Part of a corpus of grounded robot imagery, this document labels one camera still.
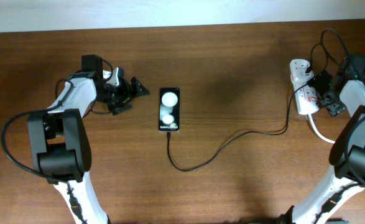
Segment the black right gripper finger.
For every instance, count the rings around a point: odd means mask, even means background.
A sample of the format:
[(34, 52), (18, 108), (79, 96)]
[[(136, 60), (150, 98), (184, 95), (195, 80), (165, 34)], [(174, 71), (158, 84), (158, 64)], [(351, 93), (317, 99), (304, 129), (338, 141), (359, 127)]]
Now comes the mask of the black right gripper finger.
[(335, 117), (344, 112), (346, 107), (343, 103), (332, 103), (326, 106), (326, 110), (329, 112), (331, 117)]
[(330, 90), (332, 75), (330, 75), (327, 71), (322, 71), (318, 75), (307, 81), (307, 85), (316, 90), (318, 95), (322, 97), (327, 91)]

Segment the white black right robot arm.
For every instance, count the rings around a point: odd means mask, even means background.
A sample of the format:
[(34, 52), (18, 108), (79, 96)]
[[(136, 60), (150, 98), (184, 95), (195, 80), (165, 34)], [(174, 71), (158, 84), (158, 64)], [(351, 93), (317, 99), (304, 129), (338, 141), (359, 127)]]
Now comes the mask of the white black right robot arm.
[(320, 108), (336, 116), (348, 111), (350, 120), (332, 141), (329, 168), (301, 203), (291, 206), (278, 223), (327, 223), (352, 196), (365, 189), (365, 57), (347, 56), (338, 73), (315, 75), (304, 59), (290, 62), (290, 79), (300, 115), (310, 117)]

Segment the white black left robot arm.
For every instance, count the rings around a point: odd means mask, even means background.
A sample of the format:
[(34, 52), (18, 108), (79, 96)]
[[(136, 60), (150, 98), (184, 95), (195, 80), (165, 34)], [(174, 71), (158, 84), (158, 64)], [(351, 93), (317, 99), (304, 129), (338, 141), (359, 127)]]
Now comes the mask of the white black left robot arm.
[(69, 75), (65, 88), (43, 112), (27, 119), (34, 170), (62, 195), (76, 223), (109, 223), (90, 179), (91, 148), (83, 117), (99, 101), (117, 115), (150, 91), (136, 78), (124, 78), (120, 67), (103, 70), (106, 61), (84, 55), (81, 68)]

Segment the white power strip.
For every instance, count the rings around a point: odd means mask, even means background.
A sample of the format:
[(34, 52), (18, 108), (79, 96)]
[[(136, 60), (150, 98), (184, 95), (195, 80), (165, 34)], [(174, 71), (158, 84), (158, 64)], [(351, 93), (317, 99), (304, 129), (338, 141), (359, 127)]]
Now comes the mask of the white power strip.
[[(304, 59), (293, 59), (290, 64), (290, 76), (296, 69), (306, 69), (306, 73), (312, 71), (310, 63)], [(319, 110), (317, 106), (317, 95), (314, 88), (309, 87), (307, 83), (292, 83), (297, 111), (300, 115), (309, 115), (316, 113)]]

